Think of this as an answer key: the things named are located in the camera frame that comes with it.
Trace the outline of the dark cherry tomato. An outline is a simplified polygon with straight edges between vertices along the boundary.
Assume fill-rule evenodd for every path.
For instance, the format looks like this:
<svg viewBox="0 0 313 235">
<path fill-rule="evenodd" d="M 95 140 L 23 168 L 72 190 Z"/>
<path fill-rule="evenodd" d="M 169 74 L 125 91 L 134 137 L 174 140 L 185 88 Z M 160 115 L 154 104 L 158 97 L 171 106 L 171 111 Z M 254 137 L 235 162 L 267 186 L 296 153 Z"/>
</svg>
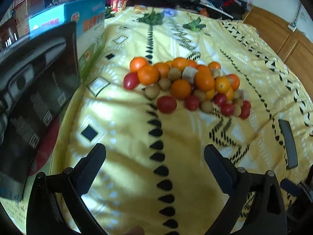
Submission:
<svg viewBox="0 0 313 235">
<path fill-rule="evenodd" d="M 177 103 L 171 96 L 163 96 L 157 99 L 156 106 L 160 112 L 170 114 L 176 110 Z"/>
</svg>

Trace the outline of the large front orange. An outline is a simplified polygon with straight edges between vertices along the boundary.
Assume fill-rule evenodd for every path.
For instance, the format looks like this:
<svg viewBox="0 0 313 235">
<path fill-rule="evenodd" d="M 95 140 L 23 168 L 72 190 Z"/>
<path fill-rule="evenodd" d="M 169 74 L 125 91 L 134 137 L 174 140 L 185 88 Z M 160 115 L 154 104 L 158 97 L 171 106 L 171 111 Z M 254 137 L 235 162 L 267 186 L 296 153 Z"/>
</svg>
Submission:
<svg viewBox="0 0 313 235">
<path fill-rule="evenodd" d="M 183 100 L 191 94 L 191 84 L 185 79 L 179 79 L 172 83 L 170 93 L 173 97 Z"/>
</svg>

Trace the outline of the cut potato piece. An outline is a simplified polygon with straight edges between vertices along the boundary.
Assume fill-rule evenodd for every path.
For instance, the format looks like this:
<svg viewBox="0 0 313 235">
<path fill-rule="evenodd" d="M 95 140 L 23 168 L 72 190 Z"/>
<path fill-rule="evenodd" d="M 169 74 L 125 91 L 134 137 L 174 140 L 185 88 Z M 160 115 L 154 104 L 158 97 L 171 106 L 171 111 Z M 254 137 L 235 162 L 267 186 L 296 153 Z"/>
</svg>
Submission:
<svg viewBox="0 0 313 235">
<path fill-rule="evenodd" d="M 194 78 L 198 70 L 194 67 L 186 66 L 181 74 L 182 79 L 187 80 L 190 84 L 194 84 Z"/>
</svg>

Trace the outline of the yellow patterned blanket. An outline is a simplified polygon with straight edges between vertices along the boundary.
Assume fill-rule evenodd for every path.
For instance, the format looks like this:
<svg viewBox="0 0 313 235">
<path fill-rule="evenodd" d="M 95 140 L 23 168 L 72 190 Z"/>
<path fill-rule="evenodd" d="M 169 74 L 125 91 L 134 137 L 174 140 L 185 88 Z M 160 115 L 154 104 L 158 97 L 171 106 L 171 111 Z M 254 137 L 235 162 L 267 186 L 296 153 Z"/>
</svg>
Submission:
<svg viewBox="0 0 313 235">
<path fill-rule="evenodd" d="M 146 234 L 204 234 L 227 201 L 207 167 L 203 151 L 213 144 L 251 173 L 268 170 L 278 180 L 304 180 L 312 166 L 312 101 L 305 88 L 251 25 L 178 12 L 162 25 L 137 21 L 132 7 L 108 19 L 104 49 L 75 92 L 59 130 L 51 173 L 74 167 L 97 143 L 106 160 L 84 203 L 108 234 L 140 226 Z M 188 111 L 182 101 L 163 114 L 145 98 L 143 86 L 126 90 L 134 57 L 151 63 L 176 57 L 200 64 L 216 61 L 236 74 L 251 103 L 246 119 Z M 279 119 L 290 123 L 298 166 L 288 169 Z"/>
</svg>

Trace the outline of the brown longan fruit left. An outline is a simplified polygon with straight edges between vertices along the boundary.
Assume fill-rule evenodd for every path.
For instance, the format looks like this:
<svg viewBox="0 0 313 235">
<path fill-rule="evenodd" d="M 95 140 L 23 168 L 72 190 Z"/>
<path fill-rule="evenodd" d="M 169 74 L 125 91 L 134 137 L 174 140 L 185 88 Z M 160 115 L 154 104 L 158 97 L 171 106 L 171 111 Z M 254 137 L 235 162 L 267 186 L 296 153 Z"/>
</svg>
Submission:
<svg viewBox="0 0 313 235">
<path fill-rule="evenodd" d="M 144 89 L 144 95 L 146 98 L 153 100 L 160 94 L 160 89 L 157 84 L 148 85 Z"/>
</svg>

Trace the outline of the mandarin orange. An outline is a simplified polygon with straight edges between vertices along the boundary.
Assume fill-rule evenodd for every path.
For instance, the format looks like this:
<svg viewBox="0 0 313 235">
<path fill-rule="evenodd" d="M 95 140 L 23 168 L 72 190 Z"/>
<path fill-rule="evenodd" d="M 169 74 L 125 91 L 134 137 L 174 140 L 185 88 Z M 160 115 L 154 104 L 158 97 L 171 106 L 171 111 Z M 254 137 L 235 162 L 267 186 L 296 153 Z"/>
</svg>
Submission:
<svg viewBox="0 0 313 235">
<path fill-rule="evenodd" d="M 146 65 L 139 69 L 138 73 L 139 82 L 143 85 L 152 85 L 159 80 L 159 71 L 156 67 Z"/>
<path fill-rule="evenodd" d="M 138 72 L 143 66 L 149 65 L 148 61 L 144 57 L 134 57 L 130 61 L 130 71 Z"/>
</svg>

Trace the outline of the back left mandarin orange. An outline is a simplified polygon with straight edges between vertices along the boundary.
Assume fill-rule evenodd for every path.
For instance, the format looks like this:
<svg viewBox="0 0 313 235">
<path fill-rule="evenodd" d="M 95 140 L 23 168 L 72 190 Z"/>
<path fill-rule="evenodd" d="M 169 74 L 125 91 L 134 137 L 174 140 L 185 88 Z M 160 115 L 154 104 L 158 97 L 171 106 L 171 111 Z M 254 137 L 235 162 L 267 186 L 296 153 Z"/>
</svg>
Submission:
<svg viewBox="0 0 313 235">
<path fill-rule="evenodd" d="M 144 57 L 134 57 L 130 61 L 130 71 L 138 72 L 143 66 L 149 65 L 148 61 Z"/>
</svg>

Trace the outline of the green leafy vegetable right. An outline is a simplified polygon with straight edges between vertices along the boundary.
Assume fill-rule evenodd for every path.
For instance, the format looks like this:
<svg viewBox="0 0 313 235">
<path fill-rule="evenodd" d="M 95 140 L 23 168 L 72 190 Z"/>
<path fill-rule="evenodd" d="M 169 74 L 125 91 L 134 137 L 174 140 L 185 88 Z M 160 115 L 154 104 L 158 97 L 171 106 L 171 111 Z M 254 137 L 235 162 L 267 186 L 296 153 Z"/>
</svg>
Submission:
<svg viewBox="0 0 313 235">
<path fill-rule="evenodd" d="M 191 30 L 193 32 L 200 32 L 205 27 L 206 27 L 206 25 L 201 23 L 200 17 L 198 17 L 196 20 L 192 20 L 192 22 L 190 22 L 190 23 L 183 25 L 183 28 Z"/>
</svg>

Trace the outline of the green leafy vegetable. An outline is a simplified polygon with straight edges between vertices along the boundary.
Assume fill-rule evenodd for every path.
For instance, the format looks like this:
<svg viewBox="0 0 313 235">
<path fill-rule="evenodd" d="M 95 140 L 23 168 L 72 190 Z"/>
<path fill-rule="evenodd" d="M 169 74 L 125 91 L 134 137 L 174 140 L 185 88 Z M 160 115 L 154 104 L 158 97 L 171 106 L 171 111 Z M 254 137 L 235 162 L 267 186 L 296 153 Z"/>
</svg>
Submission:
<svg viewBox="0 0 313 235">
<path fill-rule="evenodd" d="M 190 22 L 190 23 L 183 25 L 183 28 L 191 30 L 193 32 L 200 32 L 205 27 L 206 27 L 206 25 L 201 23 L 200 17 L 198 17 L 196 20 L 192 20 L 192 22 Z"/>
<path fill-rule="evenodd" d="M 112 10 L 111 6 L 106 6 L 105 12 L 104 12 L 104 18 L 109 19 L 109 18 L 114 18 L 115 17 L 115 12 Z"/>
<path fill-rule="evenodd" d="M 165 15 L 163 13 L 157 13 L 152 11 L 151 13 L 144 14 L 144 16 L 138 18 L 137 21 L 151 26 L 162 25 L 164 17 Z"/>
</svg>

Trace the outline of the small blue packet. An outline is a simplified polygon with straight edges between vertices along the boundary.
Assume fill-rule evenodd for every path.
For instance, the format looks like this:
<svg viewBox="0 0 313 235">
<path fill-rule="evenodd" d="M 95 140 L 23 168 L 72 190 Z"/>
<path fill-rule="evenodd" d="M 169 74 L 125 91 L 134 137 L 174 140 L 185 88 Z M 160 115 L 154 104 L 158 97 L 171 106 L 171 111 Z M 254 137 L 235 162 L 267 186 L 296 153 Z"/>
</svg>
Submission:
<svg viewBox="0 0 313 235">
<path fill-rule="evenodd" d="M 177 11 L 170 8 L 163 9 L 163 14 L 165 17 L 173 17 L 177 14 Z"/>
</svg>

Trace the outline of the green leafy vegetable centre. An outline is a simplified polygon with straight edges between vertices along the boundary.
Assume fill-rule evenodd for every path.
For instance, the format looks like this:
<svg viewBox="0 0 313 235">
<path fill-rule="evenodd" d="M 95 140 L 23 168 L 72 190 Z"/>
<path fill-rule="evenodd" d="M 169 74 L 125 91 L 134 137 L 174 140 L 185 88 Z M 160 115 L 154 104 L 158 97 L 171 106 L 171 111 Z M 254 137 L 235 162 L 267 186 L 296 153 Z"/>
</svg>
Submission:
<svg viewBox="0 0 313 235">
<path fill-rule="evenodd" d="M 151 26 L 162 25 L 164 17 L 165 15 L 163 13 L 157 13 L 152 11 L 151 13 L 144 14 L 144 16 L 138 18 L 137 21 Z"/>
</svg>

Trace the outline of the orange snack packet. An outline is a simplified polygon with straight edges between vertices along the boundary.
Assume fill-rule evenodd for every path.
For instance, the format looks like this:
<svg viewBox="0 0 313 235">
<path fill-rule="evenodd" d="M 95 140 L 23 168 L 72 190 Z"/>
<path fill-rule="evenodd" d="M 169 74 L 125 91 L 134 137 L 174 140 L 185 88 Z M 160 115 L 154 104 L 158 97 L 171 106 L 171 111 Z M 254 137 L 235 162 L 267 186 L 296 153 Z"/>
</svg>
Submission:
<svg viewBox="0 0 313 235">
<path fill-rule="evenodd" d="M 148 12 L 148 9 L 144 5 L 135 5 L 134 6 L 134 13 L 135 14 L 145 14 Z"/>
</svg>

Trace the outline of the blue green food box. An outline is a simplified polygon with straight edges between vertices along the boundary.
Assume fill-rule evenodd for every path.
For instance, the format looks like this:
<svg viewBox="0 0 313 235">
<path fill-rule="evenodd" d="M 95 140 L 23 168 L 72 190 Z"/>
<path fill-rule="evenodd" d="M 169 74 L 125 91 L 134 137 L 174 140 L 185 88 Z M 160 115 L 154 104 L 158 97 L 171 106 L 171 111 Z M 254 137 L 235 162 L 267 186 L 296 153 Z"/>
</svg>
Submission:
<svg viewBox="0 0 313 235">
<path fill-rule="evenodd" d="M 104 49 L 106 0 L 76 0 L 49 7 L 28 19 L 31 33 L 76 23 L 77 61 L 84 82 Z"/>
</svg>

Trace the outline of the cardboard boxes stack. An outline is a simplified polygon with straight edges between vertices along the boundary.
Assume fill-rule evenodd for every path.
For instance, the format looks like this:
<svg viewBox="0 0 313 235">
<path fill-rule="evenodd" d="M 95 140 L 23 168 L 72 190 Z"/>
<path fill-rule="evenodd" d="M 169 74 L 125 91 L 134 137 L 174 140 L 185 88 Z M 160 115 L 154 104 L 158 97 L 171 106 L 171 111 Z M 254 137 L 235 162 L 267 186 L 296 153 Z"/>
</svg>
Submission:
<svg viewBox="0 0 313 235">
<path fill-rule="evenodd" d="M 23 0 L 14 8 L 19 38 L 30 32 L 29 18 L 45 8 L 44 0 Z"/>
</svg>

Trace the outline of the red instant noodle cup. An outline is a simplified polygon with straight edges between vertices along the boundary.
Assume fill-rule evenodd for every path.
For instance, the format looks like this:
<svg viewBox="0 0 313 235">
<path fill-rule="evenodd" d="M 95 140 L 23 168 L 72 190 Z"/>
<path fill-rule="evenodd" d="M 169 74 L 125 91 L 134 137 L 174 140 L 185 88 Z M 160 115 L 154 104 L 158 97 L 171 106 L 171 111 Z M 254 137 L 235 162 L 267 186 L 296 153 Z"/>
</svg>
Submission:
<svg viewBox="0 0 313 235">
<path fill-rule="evenodd" d="M 128 0 L 110 0 L 110 5 L 113 12 L 121 12 L 126 8 Z"/>
</svg>

